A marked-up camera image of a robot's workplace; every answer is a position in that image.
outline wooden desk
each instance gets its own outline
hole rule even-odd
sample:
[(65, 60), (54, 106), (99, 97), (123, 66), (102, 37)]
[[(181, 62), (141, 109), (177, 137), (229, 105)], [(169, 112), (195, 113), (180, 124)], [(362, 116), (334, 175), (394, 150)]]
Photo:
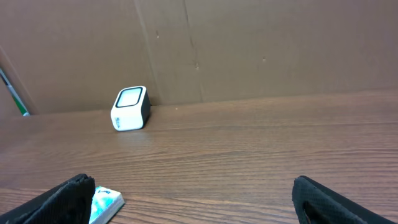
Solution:
[(123, 193), (113, 223), (297, 223), (307, 175), (398, 222), (398, 91), (154, 106), (117, 133), (109, 111), (0, 125), (0, 213), (79, 173)]

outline wooden desk surface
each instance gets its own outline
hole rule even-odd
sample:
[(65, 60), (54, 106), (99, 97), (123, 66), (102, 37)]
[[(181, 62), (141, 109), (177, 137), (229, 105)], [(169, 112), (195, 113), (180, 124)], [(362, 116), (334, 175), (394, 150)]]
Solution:
[(307, 175), (398, 222), (398, 91), (155, 106), (117, 133), (109, 111), (0, 124), (0, 213), (79, 173), (123, 193), (113, 223), (298, 223)]

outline device screen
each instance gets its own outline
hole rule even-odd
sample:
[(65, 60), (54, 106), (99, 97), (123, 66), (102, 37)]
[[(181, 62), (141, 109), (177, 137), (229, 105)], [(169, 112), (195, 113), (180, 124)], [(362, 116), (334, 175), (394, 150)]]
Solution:
[(141, 96), (141, 92), (141, 87), (123, 90), (119, 96), (118, 103), (116, 103), (116, 107), (136, 105)]

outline white cube device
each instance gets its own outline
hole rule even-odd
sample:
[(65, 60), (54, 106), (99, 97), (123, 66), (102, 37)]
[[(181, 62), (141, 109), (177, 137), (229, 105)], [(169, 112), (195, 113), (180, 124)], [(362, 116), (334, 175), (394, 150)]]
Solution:
[(144, 127), (150, 111), (147, 88), (134, 86), (122, 89), (111, 110), (113, 127), (128, 131)]

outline cardboard wall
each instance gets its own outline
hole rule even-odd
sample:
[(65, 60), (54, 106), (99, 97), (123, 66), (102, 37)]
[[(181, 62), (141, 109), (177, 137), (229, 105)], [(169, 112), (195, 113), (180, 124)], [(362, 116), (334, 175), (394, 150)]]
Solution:
[(0, 122), (12, 116), (22, 116), (6, 85), (0, 78)]
[(36, 113), (110, 108), (133, 85), (154, 105), (395, 88), (397, 10), (394, 0), (5, 0), (0, 46)]

